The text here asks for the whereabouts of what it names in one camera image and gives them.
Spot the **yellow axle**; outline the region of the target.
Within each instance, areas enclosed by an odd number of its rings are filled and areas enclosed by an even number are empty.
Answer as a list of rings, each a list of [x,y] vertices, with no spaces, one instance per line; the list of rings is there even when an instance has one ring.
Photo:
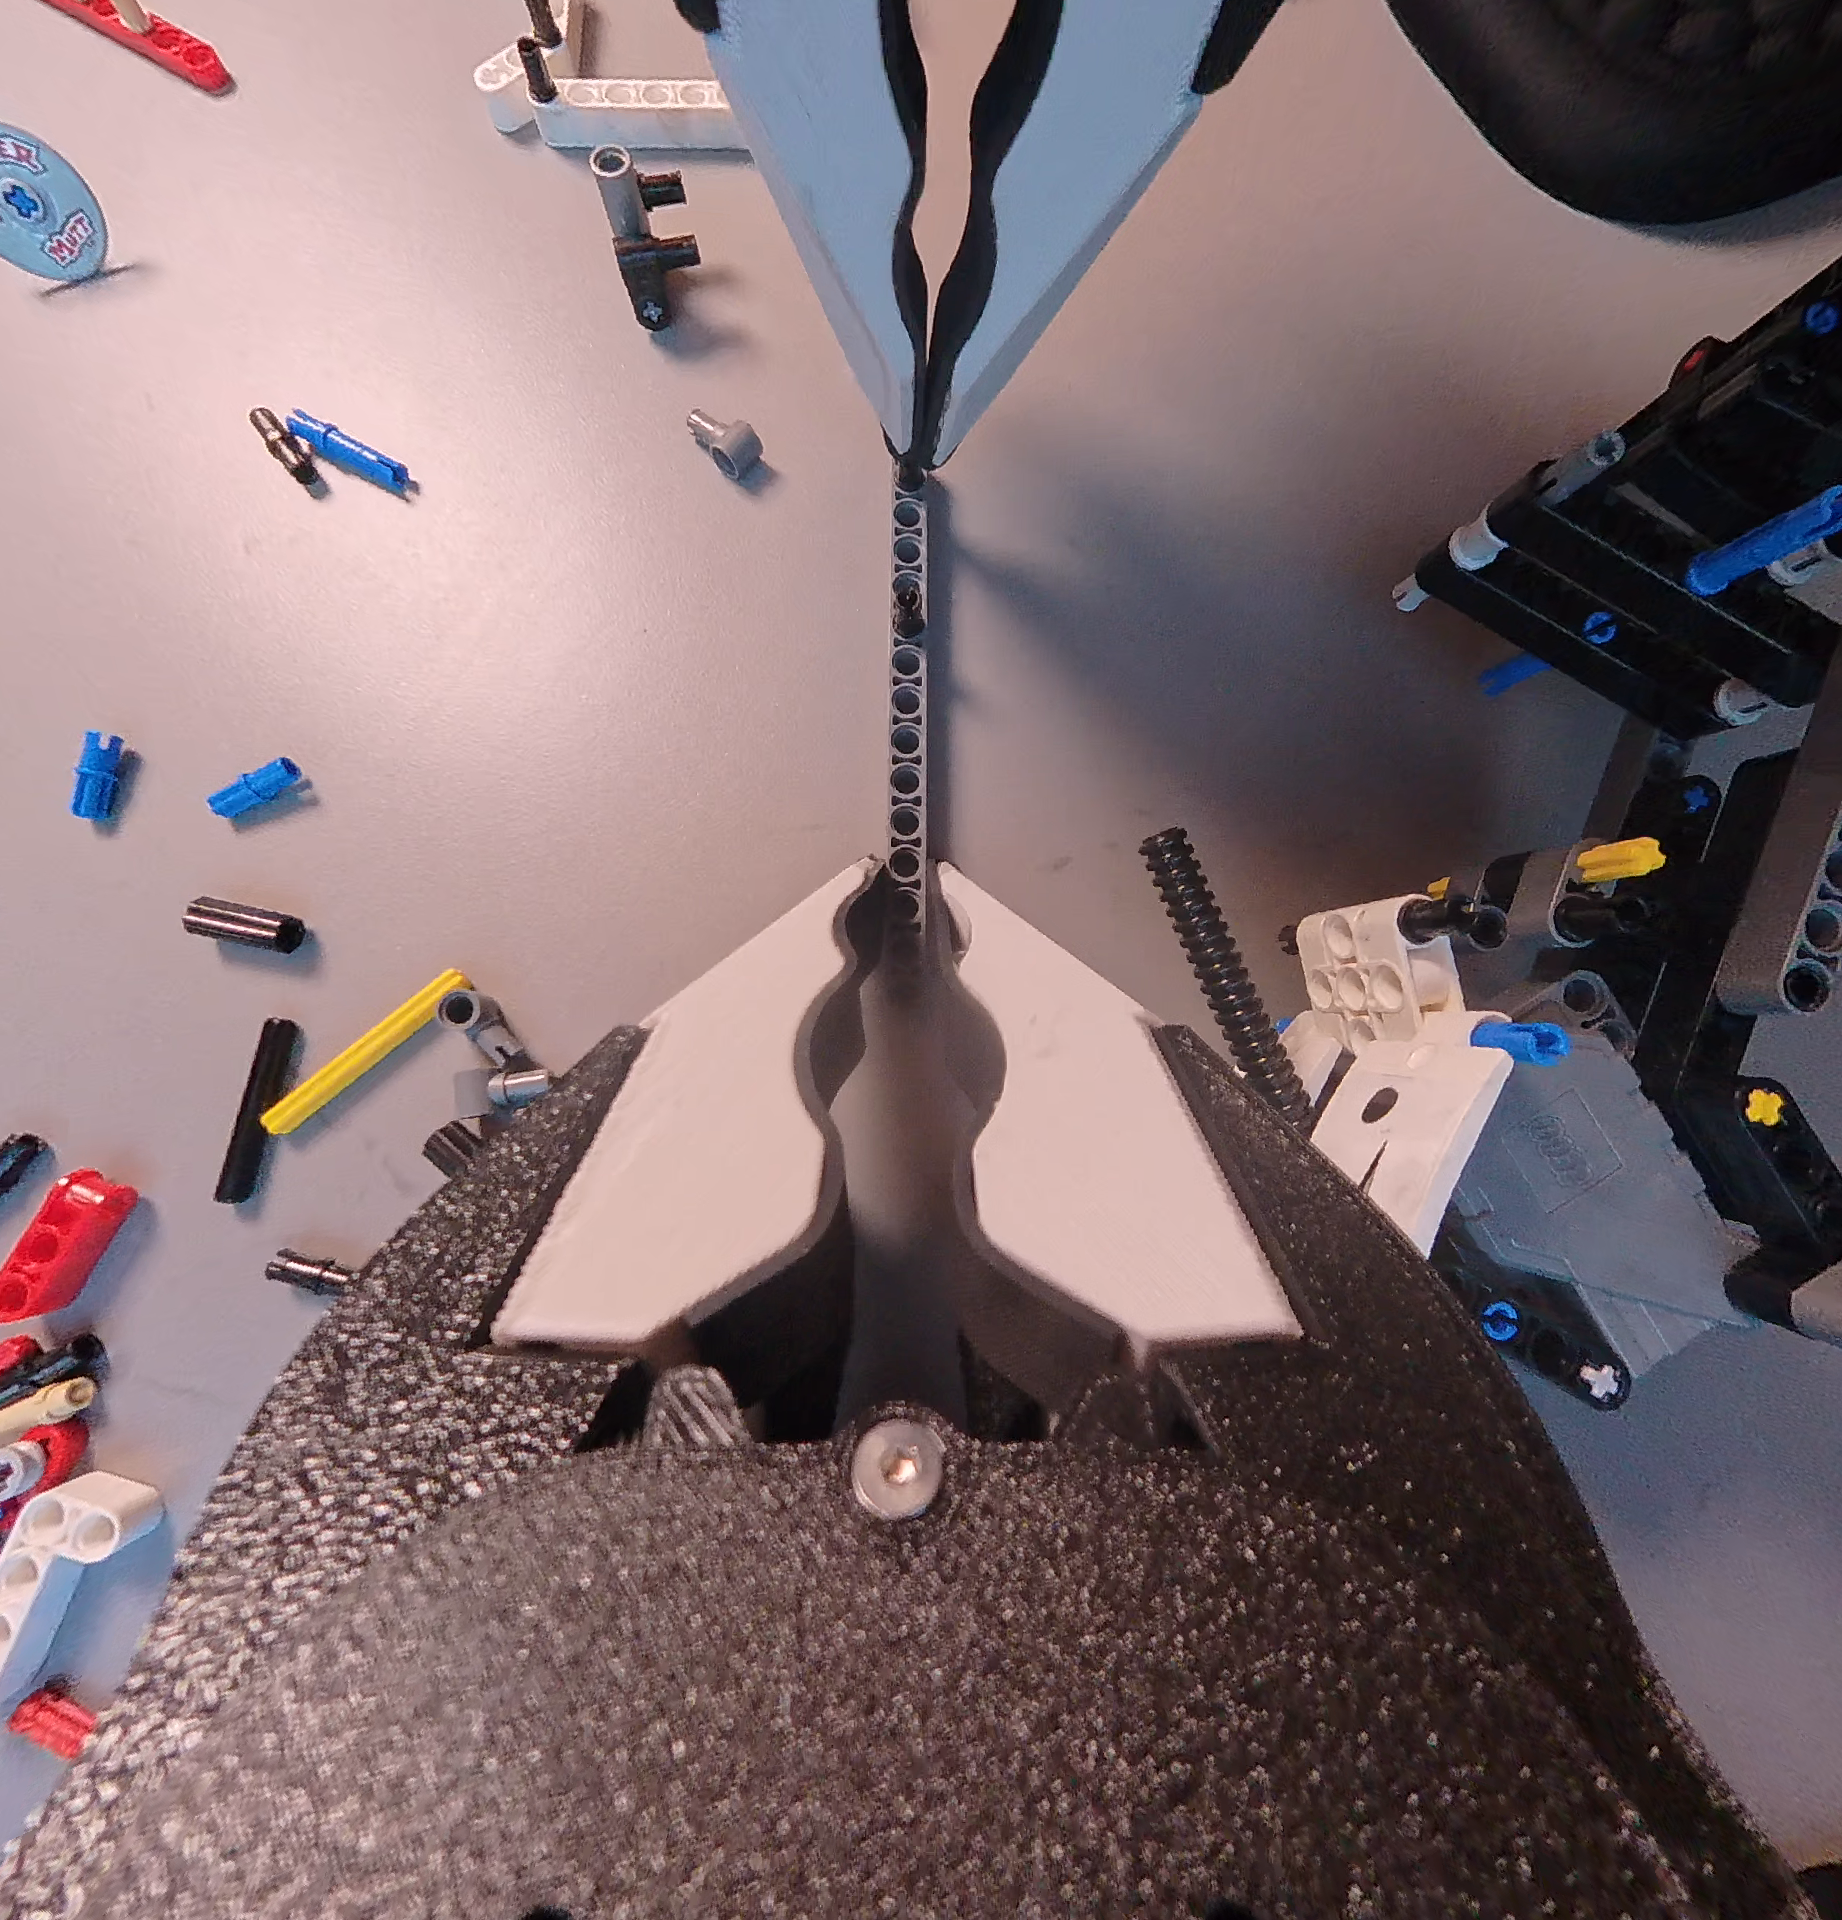
[[[328,1065],[276,1100],[260,1114],[263,1131],[272,1138],[297,1132],[356,1082],[383,1067],[399,1048],[408,1044],[429,1025],[440,1005],[472,991],[467,973],[447,971],[429,980],[386,1017],[366,1029],[352,1044],[332,1057]]]

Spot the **black toy truck chassis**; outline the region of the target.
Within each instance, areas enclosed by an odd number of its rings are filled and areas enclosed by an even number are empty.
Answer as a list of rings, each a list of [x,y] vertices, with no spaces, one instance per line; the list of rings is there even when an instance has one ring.
[[[1485,1340],[1582,1404],[1705,1333],[1842,1348],[1842,1172],[1756,1029],[1842,983],[1842,257],[1431,548],[1444,605],[1628,715],[1587,826],[1282,932],[1269,1018],[1184,830],[1143,854],[1238,1073]]]

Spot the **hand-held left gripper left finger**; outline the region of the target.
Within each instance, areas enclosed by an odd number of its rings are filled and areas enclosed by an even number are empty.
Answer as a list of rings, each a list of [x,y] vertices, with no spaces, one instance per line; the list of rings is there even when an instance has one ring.
[[[493,1319],[503,1350],[717,1371],[774,1443],[827,1439],[855,1321],[834,1099],[862,1055],[880,867],[671,997]]]

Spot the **black tube connector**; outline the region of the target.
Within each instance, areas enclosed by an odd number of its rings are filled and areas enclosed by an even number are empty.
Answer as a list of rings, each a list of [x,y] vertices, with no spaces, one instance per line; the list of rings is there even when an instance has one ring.
[[[182,929],[216,945],[283,956],[304,949],[310,929],[295,915],[225,899],[199,897],[182,913]]]

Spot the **black axle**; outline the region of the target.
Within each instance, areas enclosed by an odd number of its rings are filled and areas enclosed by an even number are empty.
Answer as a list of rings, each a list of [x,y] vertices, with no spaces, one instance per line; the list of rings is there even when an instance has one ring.
[[[304,1033],[295,1020],[268,1018],[263,1022],[214,1185],[213,1198],[216,1205],[239,1206],[251,1201],[260,1187],[271,1145],[271,1132],[264,1128],[263,1117],[288,1092],[302,1037]]]

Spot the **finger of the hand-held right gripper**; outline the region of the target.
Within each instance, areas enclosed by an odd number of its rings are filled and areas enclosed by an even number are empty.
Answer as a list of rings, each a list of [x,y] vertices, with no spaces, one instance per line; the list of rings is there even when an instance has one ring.
[[[1017,4],[970,111],[970,199],[935,303],[924,458],[1011,383],[1199,112],[1219,3]]]
[[[719,3],[707,46],[860,391],[907,456],[928,304],[912,234],[928,84],[909,7]]]

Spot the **red short beam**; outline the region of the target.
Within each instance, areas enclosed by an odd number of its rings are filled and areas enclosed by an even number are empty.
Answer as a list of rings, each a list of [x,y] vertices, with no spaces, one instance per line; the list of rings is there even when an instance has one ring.
[[[0,1266],[0,1327],[71,1308],[138,1198],[92,1166],[60,1176]]]

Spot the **dark pin connector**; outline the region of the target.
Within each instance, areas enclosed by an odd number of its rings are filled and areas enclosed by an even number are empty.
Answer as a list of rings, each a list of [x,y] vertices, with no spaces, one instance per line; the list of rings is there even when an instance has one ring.
[[[649,215],[686,205],[684,178],[679,170],[643,172],[623,146],[596,146],[589,167],[615,234],[617,266],[635,317],[649,332],[662,332],[675,322],[668,276],[700,266],[700,252],[692,234],[655,234]]]

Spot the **blue round printed disc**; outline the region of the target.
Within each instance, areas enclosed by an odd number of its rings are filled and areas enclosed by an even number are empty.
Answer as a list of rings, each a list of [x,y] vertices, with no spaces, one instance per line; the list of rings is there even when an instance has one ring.
[[[110,229],[85,177],[26,128],[0,120],[0,261],[81,283],[107,270]]]

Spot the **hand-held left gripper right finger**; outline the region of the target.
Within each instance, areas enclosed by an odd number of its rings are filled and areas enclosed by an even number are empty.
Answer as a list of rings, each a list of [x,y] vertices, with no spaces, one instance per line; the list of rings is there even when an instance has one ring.
[[[1100,1380],[1301,1340],[1158,1020],[953,865],[937,880],[974,1108],[957,1170],[970,1352],[1059,1426]]]

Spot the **long grey holed beam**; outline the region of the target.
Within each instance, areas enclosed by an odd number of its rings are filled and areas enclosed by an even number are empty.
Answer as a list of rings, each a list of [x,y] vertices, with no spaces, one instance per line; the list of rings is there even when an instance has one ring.
[[[893,631],[901,582],[919,582],[927,626],[919,637]],[[916,979],[927,961],[930,909],[930,494],[927,475],[896,460],[890,494],[890,652],[888,652],[888,798],[886,798],[886,964],[894,979]]]

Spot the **white thick angled beam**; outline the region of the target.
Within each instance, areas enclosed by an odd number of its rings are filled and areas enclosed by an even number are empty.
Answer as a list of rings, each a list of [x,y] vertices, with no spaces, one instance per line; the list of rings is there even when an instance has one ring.
[[[0,1710],[39,1678],[82,1572],[153,1530],[165,1510],[158,1489],[105,1471],[24,1505],[0,1552]]]

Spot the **long blue pin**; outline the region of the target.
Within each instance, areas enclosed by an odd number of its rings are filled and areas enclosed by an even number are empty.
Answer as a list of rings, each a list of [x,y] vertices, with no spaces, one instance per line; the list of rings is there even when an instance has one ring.
[[[285,427],[297,440],[307,444],[319,460],[366,479],[386,492],[401,497],[408,492],[410,473],[401,460],[372,444],[361,442],[335,422],[293,409],[285,418]]]

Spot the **white angled beam assembly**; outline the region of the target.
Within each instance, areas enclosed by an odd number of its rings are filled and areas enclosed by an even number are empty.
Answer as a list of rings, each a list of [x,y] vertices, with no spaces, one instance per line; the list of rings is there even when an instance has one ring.
[[[747,140],[717,80],[586,77],[586,4],[528,4],[533,16],[545,10],[554,22],[543,52],[550,98],[536,97],[514,45],[498,48],[474,70],[477,94],[498,132],[535,132],[540,145],[569,153],[615,145],[632,154],[747,154]]]

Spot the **red beam with tan pins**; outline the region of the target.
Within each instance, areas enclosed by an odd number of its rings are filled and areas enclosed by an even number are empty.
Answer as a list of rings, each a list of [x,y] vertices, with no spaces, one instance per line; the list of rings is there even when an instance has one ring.
[[[209,97],[234,88],[234,77],[214,45],[191,35],[145,3],[55,0],[44,7]]]

